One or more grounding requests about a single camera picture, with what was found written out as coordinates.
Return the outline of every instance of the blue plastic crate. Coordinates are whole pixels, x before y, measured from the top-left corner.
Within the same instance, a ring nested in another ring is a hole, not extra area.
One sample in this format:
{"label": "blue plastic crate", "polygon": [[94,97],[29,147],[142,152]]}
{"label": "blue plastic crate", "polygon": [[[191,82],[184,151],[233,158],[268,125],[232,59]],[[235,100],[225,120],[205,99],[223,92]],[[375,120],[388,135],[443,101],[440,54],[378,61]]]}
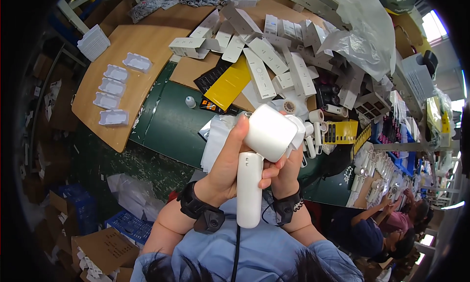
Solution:
{"label": "blue plastic crate", "polygon": [[95,199],[78,183],[59,186],[59,194],[75,207],[80,234],[97,232]]}
{"label": "blue plastic crate", "polygon": [[121,234],[135,240],[140,244],[145,244],[150,236],[152,224],[142,221],[128,211],[124,210],[104,222],[104,226],[115,228]]}
{"label": "blue plastic crate", "polygon": [[[377,124],[374,124],[372,126],[372,134],[370,136],[370,141],[374,144],[382,144],[379,140],[378,140],[378,123]],[[409,143],[414,143],[414,139],[413,137],[411,136],[410,132],[407,130],[407,137],[408,137],[408,142]],[[395,164],[395,166],[397,166],[402,172],[404,172],[406,175],[408,176],[413,176],[413,173],[414,173],[414,161],[416,159],[416,152],[415,151],[410,151],[408,152],[408,164],[407,166],[403,166],[402,163],[403,163],[403,159],[401,158],[397,158],[393,153],[391,153],[390,151],[387,152],[388,155],[390,156],[391,158],[391,161]]]}

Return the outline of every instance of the wrist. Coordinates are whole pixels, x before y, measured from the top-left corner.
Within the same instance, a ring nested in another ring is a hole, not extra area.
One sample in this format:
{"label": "wrist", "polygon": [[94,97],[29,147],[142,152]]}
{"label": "wrist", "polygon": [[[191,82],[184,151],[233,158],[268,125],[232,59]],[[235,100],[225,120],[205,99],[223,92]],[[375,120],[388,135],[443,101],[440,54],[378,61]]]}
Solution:
{"label": "wrist", "polygon": [[228,200],[228,198],[226,198],[222,193],[216,191],[214,187],[210,186],[209,178],[207,176],[196,182],[194,185],[194,194],[200,201],[208,203],[216,208],[220,207]]}
{"label": "wrist", "polygon": [[288,185],[276,185],[272,186],[273,197],[276,199],[282,199],[285,197],[290,197],[297,193],[299,189],[299,184],[297,179]]}

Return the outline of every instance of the dark hair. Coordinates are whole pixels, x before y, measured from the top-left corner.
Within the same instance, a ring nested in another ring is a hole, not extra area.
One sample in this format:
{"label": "dark hair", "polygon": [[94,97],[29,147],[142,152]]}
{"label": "dark hair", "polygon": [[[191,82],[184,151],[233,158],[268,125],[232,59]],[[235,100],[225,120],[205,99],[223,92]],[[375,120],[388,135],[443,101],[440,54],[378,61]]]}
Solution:
{"label": "dark hair", "polygon": [[414,231],[417,233],[417,234],[420,234],[422,232],[424,232],[426,230],[426,228],[428,227],[428,224],[431,222],[432,220],[432,217],[434,217],[434,210],[433,209],[429,209],[428,211],[428,214],[426,215],[427,218],[422,220],[421,222],[419,222],[418,224],[416,224],[414,226]]}
{"label": "dark hair", "polygon": [[[179,277],[180,281],[185,282],[217,282],[226,281],[216,273],[209,271],[201,263],[197,262],[197,266],[193,264],[185,256],[181,257],[186,265],[190,268],[189,276]],[[165,259],[169,257],[160,257],[152,262],[147,263],[143,267],[143,274],[147,282],[174,282],[174,274],[170,263],[166,263]],[[350,272],[356,272],[358,277],[362,277],[362,273],[350,263],[343,265],[349,268]],[[296,267],[291,272],[283,274],[277,279],[277,282],[342,282],[343,279],[336,273],[326,271],[318,258],[318,256],[310,250],[302,250],[297,253]]]}
{"label": "dark hair", "polygon": [[395,251],[388,251],[387,249],[384,249],[381,253],[370,258],[368,261],[384,263],[389,258],[402,259],[410,253],[411,249],[414,246],[414,240],[414,229],[409,228],[408,231],[405,233],[403,239],[397,241],[397,243],[395,244]]}
{"label": "dark hair", "polygon": [[420,203],[420,205],[416,207],[416,216],[414,218],[414,223],[416,224],[421,222],[428,214],[428,211],[429,203],[427,200],[423,199],[422,203]]}

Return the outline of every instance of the green table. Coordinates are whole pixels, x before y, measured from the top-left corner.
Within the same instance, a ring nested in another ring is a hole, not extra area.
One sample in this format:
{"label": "green table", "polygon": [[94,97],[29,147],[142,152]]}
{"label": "green table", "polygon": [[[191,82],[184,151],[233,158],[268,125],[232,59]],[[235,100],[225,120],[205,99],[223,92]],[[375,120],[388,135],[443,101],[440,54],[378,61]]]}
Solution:
{"label": "green table", "polygon": [[[187,96],[194,97],[196,104],[199,105],[202,94],[169,81],[175,67],[175,63],[168,62],[158,76],[143,103],[139,121],[132,129],[129,139],[164,156],[201,169],[205,141],[198,132],[216,114],[186,106]],[[299,177],[313,174],[325,156],[322,154],[315,159],[308,158],[307,166],[300,169]],[[342,173],[336,177],[342,179]],[[315,183],[310,185],[305,193],[306,198],[345,205],[350,193],[347,185],[333,185],[331,181],[321,181],[318,186]]]}

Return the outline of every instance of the blue shirt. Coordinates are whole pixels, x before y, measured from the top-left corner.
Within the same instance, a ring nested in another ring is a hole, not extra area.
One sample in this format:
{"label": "blue shirt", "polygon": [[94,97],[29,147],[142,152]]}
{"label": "blue shirt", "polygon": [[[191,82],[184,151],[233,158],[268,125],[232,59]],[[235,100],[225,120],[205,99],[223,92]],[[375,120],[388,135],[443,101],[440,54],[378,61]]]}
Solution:
{"label": "blue shirt", "polygon": [[[192,229],[176,245],[172,256],[162,253],[139,256],[135,261],[131,282],[145,281],[142,267],[155,257],[162,256],[166,256],[171,263],[176,282],[181,273],[183,277],[190,273],[181,256],[187,257],[195,265],[200,262],[209,271],[229,281],[235,257],[236,199],[224,203],[220,209],[226,214],[226,220],[217,232],[205,235]],[[273,216],[273,211],[265,213],[267,220],[273,220]],[[240,233],[237,281],[274,282],[283,273],[295,269],[297,252],[306,248],[283,229],[263,220],[253,229],[241,228]],[[317,241],[308,248],[317,254],[327,272],[338,274],[344,281],[363,281],[361,272],[351,259],[330,241]]]}
{"label": "blue shirt", "polygon": [[373,218],[351,226],[351,220],[361,212],[351,208],[339,209],[333,215],[328,237],[351,253],[371,258],[382,252],[384,235]]}

